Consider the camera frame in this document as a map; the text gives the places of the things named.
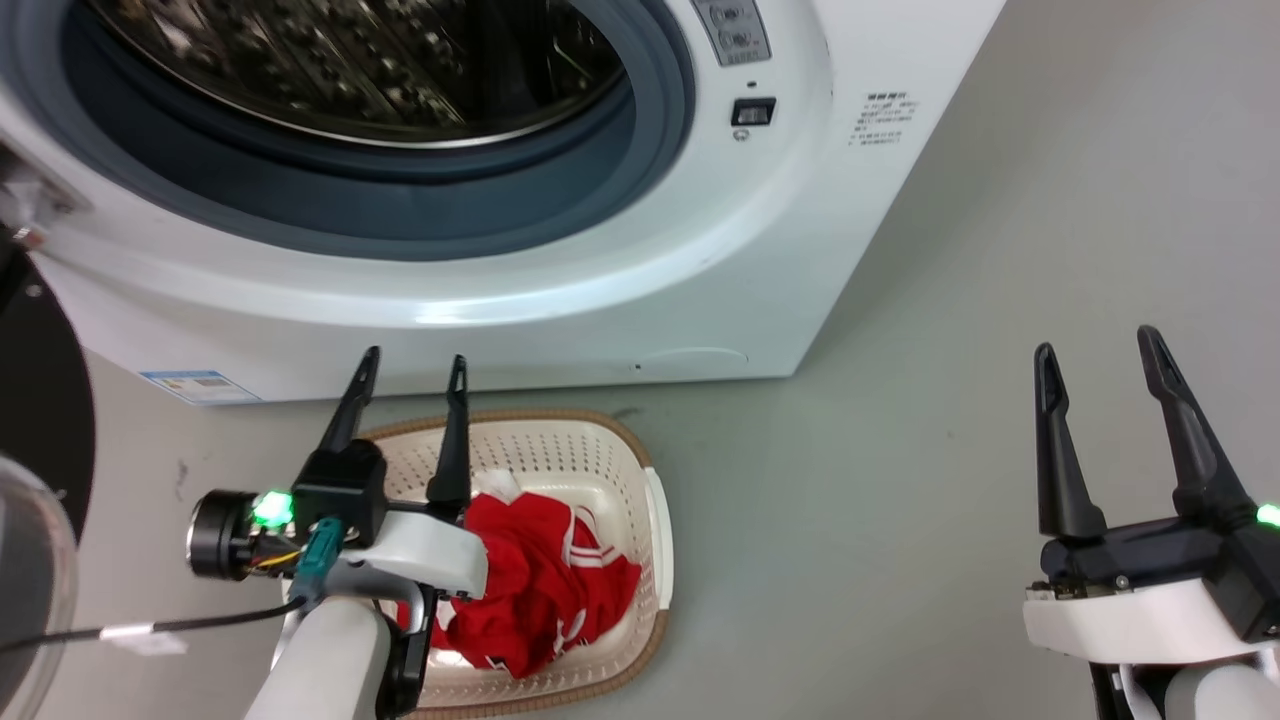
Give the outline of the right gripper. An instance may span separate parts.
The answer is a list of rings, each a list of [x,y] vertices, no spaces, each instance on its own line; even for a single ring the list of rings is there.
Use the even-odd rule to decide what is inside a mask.
[[[1029,642],[1101,665],[1183,665],[1277,644],[1277,528],[1222,450],[1162,333],[1140,325],[1147,388],[1161,406],[1178,518],[1111,528],[1089,496],[1053,346],[1033,356],[1044,579],[1027,591]]]

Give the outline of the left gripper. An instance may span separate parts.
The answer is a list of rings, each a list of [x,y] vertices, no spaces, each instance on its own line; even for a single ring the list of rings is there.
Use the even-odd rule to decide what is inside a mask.
[[[380,361],[380,347],[365,351],[317,450],[289,489],[215,489],[197,502],[187,530],[187,562],[195,575],[229,582],[284,578],[294,594],[316,600],[344,566],[438,594],[484,596],[486,551],[462,525],[472,497],[466,357],[456,355],[452,363],[436,471],[421,503],[389,500],[383,452],[355,439]]]

